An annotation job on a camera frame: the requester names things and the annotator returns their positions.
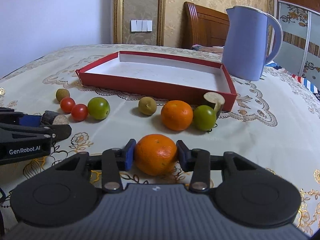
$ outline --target green fruit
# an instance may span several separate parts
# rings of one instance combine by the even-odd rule
[[[70,93],[64,88],[59,88],[56,92],[56,99],[60,102],[63,98],[69,98]]]
[[[201,131],[211,130],[217,121],[217,113],[210,106],[198,106],[193,112],[193,123]]]
[[[157,103],[153,98],[144,97],[139,100],[139,111],[146,115],[153,115],[157,110]]]
[[[94,119],[103,120],[110,113],[110,105],[104,98],[92,98],[88,103],[88,112]]]

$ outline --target sliding closet door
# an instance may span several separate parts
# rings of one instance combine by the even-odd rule
[[[310,39],[302,76],[320,88],[320,15],[311,13],[310,22]]]
[[[274,62],[298,75],[304,58],[308,11],[290,4],[280,3],[278,19],[283,30],[283,42]]]

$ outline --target pitcher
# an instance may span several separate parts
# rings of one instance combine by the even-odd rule
[[[222,63],[231,75],[258,81],[263,67],[276,57],[281,48],[281,25],[272,15],[253,7],[236,5],[226,11],[230,28]],[[276,43],[267,56],[269,24],[275,30]]]

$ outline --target black circular joint cover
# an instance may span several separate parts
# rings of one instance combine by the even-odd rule
[[[214,198],[229,219],[255,228],[292,223],[301,204],[294,185],[258,171],[241,171],[228,178],[217,187]]]
[[[35,176],[18,185],[10,203],[17,219],[39,227],[58,227],[90,214],[97,203],[96,188],[68,171]]]

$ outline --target table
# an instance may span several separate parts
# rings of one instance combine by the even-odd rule
[[[0,106],[28,114],[45,110],[60,111],[55,101],[58,88],[66,88],[76,103],[87,104],[95,96],[105,97],[111,112],[103,122],[88,119],[75,123],[70,119],[72,135],[53,145],[48,157],[0,166],[0,187],[7,200],[1,204],[5,230],[17,222],[10,208],[10,192],[27,178],[80,151],[101,154],[113,147],[123,147],[130,138],[161,133],[173,141],[182,139],[189,148],[203,148],[212,155],[234,151],[266,167],[270,172],[292,182],[301,194],[302,204],[295,225],[312,235],[320,227],[320,102],[291,76],[266,67],[262,78],[250,82],[232,78],[237,90],[236,103],[229,113],[222,113],[217,128],[202,133],[189,127],[182,132],[168,130],[161,124],[158,107],[152,117],[137,111],[141,95],[95,87],[83,87],[75,73],[88,63],[119,50],[168,53],[221,61],[221,56],[185,49],[147,45],[91,45],[68,47],[31,62],[0,80]],[[156,98],[159,106],[165,99]],[[101,186],[99,171],[91,182]],[[121,173],[126,183],[186,183],[191,173],[179,165],[170,175],[150,177],[136,168]],[[211,187],[222,182],[218,171],[211,172]]]

